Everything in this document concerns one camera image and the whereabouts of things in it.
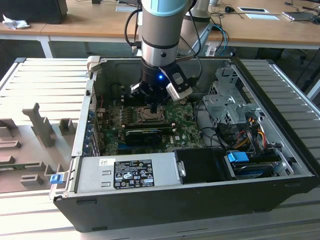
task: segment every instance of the robotic arm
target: robotic arm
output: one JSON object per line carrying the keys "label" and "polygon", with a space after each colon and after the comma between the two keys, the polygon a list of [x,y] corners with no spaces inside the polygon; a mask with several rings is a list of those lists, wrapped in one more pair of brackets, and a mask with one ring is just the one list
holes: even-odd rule
{"label": "robotic arm", "polygon": [[142,0],[141,78],[131,93],[143,94],[151,110],[171,98],[192,93],[194,77],[187,78],[177,64],[177,51],[185,14],[197,0]]}

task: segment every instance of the gray floor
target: gray floor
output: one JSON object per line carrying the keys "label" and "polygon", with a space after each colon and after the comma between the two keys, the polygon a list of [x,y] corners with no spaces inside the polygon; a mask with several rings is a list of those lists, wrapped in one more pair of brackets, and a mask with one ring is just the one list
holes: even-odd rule
{"label": "gray floor", "polygon": [[[126,43],[90,42],[89,47],[91,54],[86,53],[83,42],[52,42],[52,49],[56,58],[87,58],[90,55],[104,57],[132,56],[131,48]],[[225,56],[228,56],[234,50],[234,47],[229,47]],[[253,47],[237,47],[236,55],[243,59],[254,59],[257,56],[257,51],[258,49]],[[316,52],[316,50],[305,50],[305,55],[299,50],[286,49],[282,52],[281,58],[276,61],[276,64],[295,82]],[[274,58],[276,53],[273,49],[267,49],[261,57],[271,59]],[[303,55],[306,59],[301,63],[300,56]],[[45,56],[40,43],[37,41],[0,40],[0,79],[18,57],[44,58]],[[300,88],[319,64],[320,54],[317,55],[308,70],[300,78],[297,84]],[[320,96],[314,102],[317,105],[320,104]]]}

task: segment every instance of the desk leg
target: desk leg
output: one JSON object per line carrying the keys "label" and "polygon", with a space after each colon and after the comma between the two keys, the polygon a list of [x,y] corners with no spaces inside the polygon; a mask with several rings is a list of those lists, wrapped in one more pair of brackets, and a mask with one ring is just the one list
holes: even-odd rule
{"label": "desk leg", "polygon": [[313,101],[315,97],[320,93],[320,79],[318,82],[313,86],[310,92],[307,94],[307,97]]}
{"label": "desk leg", "polygon": [[54,54],[51,50],[50,39],[48,36],[37,36],[37,40],[41,43],[45,57],[52,59]]}
{"label": "desk leg", "polygon": [[92,54],[92,52],[90,50],[89,43],[87,41],[85,41],[83,44],[84,44],[85,53],[86,54]]}

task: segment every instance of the black plastic cover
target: black plastic cover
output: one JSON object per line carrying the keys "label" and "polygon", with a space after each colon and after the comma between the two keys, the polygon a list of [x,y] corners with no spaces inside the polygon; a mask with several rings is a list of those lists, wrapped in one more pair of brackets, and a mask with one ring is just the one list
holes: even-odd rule
{"label": "black plastic cover", "polygon": [[175,160],[183,162],[183,184],[212,183],[232,179],[221,148],[189,148],[174,151]]}

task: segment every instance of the power supply label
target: power supply label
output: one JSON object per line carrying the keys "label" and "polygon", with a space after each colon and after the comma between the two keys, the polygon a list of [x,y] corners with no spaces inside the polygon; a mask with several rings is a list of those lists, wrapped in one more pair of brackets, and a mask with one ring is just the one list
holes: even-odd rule
{"label": "power supply label", "polygon": [[115,189],[153,187],[155,178],[151,159],[116,161],[113,180]]}

